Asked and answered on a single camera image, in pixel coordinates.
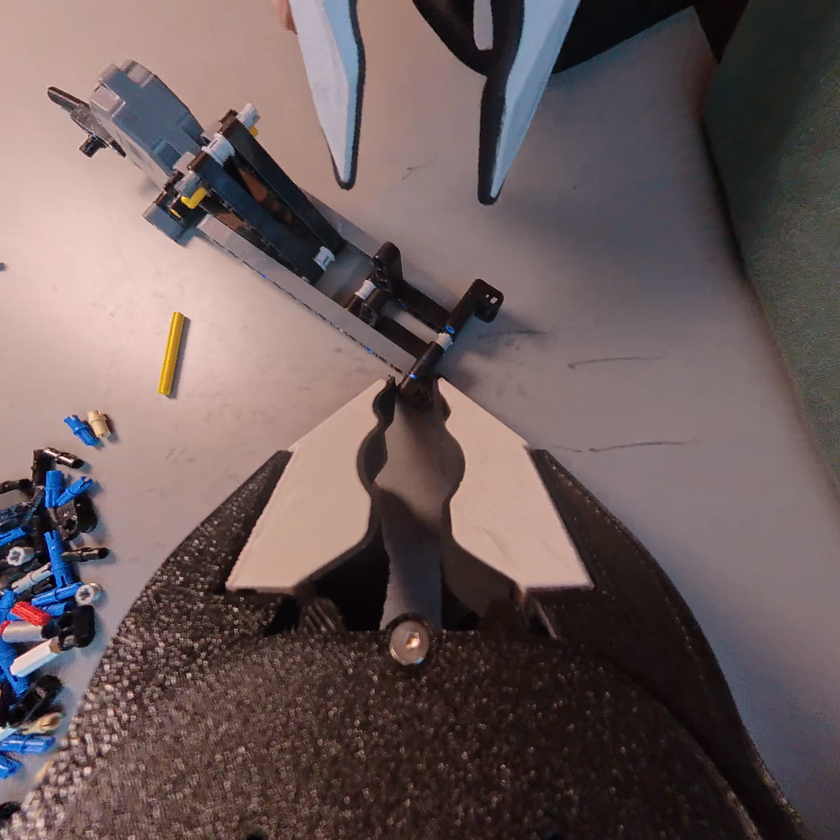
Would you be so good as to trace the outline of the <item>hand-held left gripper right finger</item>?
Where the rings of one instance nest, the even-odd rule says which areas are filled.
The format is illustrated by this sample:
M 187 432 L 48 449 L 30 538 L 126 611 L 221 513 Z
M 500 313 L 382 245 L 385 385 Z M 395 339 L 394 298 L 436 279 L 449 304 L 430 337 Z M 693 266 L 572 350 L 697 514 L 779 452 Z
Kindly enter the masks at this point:
M 590 590 L 593 581 L 545 486 L 532 448 L 519 434 L 445 379 L 446 432 L 463 469 L 447 499 L 454 571 L 488 570 L 517 595 Z

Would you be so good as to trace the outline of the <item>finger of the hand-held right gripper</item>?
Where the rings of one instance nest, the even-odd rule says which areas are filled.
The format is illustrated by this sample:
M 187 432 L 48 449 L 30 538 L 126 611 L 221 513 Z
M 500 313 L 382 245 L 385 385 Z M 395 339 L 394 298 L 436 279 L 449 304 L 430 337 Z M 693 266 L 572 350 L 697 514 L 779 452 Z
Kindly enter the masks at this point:
M 358 171 L 365 56 L 356 1 L 289 1 L 314 107 L 339 186 Z
M 492 47 L 479 117 L 479 202 L 496 202 L 541 102 L 578 1 L 487 2 Z

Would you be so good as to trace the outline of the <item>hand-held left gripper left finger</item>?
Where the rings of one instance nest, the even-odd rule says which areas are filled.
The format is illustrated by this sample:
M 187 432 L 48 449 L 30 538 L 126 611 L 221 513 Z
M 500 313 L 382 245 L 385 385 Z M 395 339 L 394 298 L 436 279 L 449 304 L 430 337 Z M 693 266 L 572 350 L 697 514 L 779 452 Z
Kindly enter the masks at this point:
M 227 591 L 297 594 L 371 545 L 396 397 L 396 380 L 379 380 L 289 448 Z

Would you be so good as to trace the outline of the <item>grey and black brick chassis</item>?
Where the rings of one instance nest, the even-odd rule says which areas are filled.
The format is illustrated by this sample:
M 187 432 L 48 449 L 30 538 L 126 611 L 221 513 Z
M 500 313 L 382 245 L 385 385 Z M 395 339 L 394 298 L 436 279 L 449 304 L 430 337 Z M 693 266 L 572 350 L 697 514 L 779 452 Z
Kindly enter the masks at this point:
M 437 368 L 471 319 L 492 322 L 502 293 L 474 280 L 447 305 L 406 278 L 390 241 L 371 255 L 361 234 L 291 180 L 256 138 L 257 109 L 228 110 L 209 129 L 134 60 L 103 71 L 89 99 L 48 87 L 87 138 L 115 151 L 161 191 L 144 217 L 186 245 L 201 237 L 272 282 L 403 374 L 402 399 L 433 401 Z

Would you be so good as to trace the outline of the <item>yellow axle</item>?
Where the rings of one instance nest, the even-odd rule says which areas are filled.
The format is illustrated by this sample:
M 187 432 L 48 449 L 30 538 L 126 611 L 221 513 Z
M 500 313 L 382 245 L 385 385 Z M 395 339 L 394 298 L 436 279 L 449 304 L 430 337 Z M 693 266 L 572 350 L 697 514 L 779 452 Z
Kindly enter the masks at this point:
M 185 324 L 186 316 L 183 313 L 175 311 L 171 315 L 157 388 L 159 395 L 169 397 L 173 394 L 175 373 L 179 364 Z

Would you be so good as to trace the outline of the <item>pile of small building pieces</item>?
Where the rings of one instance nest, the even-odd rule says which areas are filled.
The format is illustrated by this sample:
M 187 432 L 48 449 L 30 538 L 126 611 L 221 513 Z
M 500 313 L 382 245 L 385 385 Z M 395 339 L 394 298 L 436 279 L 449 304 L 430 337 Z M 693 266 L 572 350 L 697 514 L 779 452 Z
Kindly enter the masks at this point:
M 65 716 L 56 669 L 97 635 L 102 588 L 80 567 L 109 550 L 83 537 L 99 524 L 82 458 L 37 448 L 30 477 L 2 482 L 1 777 L 49 751 Z

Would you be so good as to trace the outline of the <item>grey desk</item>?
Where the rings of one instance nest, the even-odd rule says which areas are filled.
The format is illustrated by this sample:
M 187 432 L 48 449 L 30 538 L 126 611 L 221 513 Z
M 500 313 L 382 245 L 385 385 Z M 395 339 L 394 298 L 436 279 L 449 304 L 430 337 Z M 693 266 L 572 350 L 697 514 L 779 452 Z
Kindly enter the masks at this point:
M 298 43 L 271 2 L 2 2 L 2 479 L 89 457 L 110 561 L 68 713 L 166 556 L 275 451 L 388 368 L 204 241 L 46 90 L 138 60 L 203 124 L 247 102 L 292 179 L 456 296 L 505 295 L 447 376 L 548 449 L 647 546 L 714 647 L 773 777 L 838 838 L 838 504 L 728 242 L 699 125 L 692 11 L 554 78 L 494 206 L 476 200 L 483 80 L 411 2 L 360 2 L 358 179 L 338 188 Z M 173 394 L 158 394 L 172 314 Z M 64 424 L 99 410 L 113 435 Z

